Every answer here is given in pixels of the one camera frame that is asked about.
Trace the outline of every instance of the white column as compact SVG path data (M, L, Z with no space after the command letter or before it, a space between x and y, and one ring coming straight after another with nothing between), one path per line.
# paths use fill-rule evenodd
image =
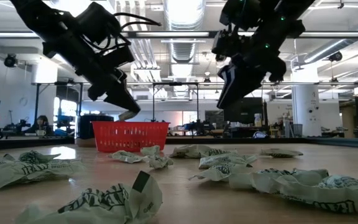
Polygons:
M316 64L302 66L302 70L292 70L293 82L318 82ZM321 120L319 112L319 92L317 85L292 87L293 122L303 125L304 136L320 136Z
M40 63L32 66L32 83L54 83L57 81L57 73L58 68L55 63L42 59ZM37 114L38 116L45 115L49 124L53 124L53 101L55 97L55 85L41 85Z

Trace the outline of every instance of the security camera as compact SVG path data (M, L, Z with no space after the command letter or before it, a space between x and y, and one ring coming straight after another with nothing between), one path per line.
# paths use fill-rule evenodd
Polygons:
M338 61L342 60L342 53L341 52L336 52L335 54L329 56L328 60L330 62L338 62Z
M4 65L8 68L17 67L16 54L8 54L7 57L5 58Z

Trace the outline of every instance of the ceiling beam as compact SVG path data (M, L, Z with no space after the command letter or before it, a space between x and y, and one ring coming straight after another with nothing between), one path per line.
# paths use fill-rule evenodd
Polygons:
M129 39L214 39L219 31L129 31ZM253 32L239 32L251 36ZM0 32L0 39L40 39L33 32ZM358 39L358 31L306 31L298 39Z

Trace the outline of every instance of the pillar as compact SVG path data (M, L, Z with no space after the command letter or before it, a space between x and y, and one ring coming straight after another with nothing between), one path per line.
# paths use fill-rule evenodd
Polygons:
M344 106L341 108L342 111L342 125L347 128L345 131L345 138L354 138L354 129L356 128L355 115L356 108L353 105Z
M49 59L43 58L38 64L32 66L32 83L55 83L57 81L57 73L57 65L51 62ZM40 86L37 114L38 116L45 115L48 118L49 124L53 124L53 102L55 97L55 85Z
M292 82L318 82L315 63L294 68ZM321 136L318 85L297 85L292 87L292 110L294 124L302 124L302 135Z

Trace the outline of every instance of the person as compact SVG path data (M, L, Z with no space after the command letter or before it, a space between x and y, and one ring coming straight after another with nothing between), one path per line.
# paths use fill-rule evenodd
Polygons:
M33 126L24 131L24 133L37 133L38 130L45 130L46 136L53 135L52 128L49 126L48 118L41 115L37 118L37 122Z

